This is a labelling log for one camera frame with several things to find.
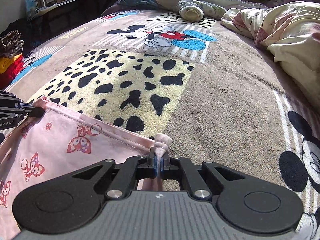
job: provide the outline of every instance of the pink fabric with fox print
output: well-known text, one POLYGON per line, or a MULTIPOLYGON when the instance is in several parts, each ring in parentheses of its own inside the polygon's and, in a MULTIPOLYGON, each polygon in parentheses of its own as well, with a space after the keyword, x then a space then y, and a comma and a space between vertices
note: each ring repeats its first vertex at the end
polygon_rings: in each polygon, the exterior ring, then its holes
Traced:
MULTIPOLYGON (((41 97, 33 104, 45 109, 42 118, 28 118, 0 145, 0 238, 12 239, 19 228, 12 202, 34 184, 70 173, 104 159, 123 163, 148 155, 153 140, 103 123, 41 97)), ((155 180, 139 188, 157 189, 155 180)))

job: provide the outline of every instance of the mickey mouse ear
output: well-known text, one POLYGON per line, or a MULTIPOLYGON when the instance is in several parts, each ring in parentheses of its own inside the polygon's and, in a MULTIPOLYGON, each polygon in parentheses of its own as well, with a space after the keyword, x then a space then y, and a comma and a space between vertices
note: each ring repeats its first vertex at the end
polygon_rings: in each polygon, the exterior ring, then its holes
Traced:
POLYGON ((308 182, 308 172, 300 158, 286 151, 279 158, 279 168, 286 185, 295 192, 302 192, 308 182))
POLYGON ((310 125, 300 114, 294 111, 289 111, 288 118, 299 133, 301 133, 303 136, 312 136, 312 129, 310 125))

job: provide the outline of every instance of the screw head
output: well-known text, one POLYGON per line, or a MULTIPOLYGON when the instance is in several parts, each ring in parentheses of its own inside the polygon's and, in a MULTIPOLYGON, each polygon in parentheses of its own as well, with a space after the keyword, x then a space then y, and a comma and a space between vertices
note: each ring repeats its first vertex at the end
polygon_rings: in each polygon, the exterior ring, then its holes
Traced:
POLYGON ((195 195, 198 198, 206 198, 206 197, 210 196, 210 192, 207 190, 204 190, 204 189, 199 189, 199 190, 195 191, 195 195))
POLYGON ((119 198, 122 196, 122 191, 118 189, 112 189, 107 192, 107 196, 111 198, 119 198))

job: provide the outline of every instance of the plush bedspread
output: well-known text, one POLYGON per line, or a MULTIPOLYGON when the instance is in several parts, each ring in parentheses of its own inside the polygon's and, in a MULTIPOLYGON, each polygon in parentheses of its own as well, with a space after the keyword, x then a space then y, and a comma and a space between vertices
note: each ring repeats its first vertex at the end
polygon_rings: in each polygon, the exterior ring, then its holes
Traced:
POLYGON ((162 132, 172 155, 290 188, 304 202, 305 239, 319 238, 319 116, 253 41, 212 19, 128 11, 64 33, 24 62, 7 89, 24 101, 45 95, 145 137, 162 132))

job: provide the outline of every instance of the blanket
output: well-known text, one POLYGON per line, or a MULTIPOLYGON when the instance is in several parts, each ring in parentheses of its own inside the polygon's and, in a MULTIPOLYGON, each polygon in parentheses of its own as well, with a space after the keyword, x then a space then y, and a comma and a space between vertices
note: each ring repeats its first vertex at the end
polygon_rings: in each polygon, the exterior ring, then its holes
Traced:
MULTIPOLYGON (((304 203, 298 239, 319 239, 319 114, 251 39, 206 17, 191 23, 172 12, 133 10, 66 32, 23 62, 7 88, 18 98, 45 95, 147 138, 162 132, 172 138, 171 156, 214 160, 287 187, 304 203)), ((0 174, 10 168, 3 160, 0 174)), ((28 186, 23 172, 17 181, 28 186)), ((164 182, 165 190, 178 188, 164 182)))
POLYGON ((269 10, 232 9, 221 23, 267 48, 320 110, 320 4, 291 2, 269 10))

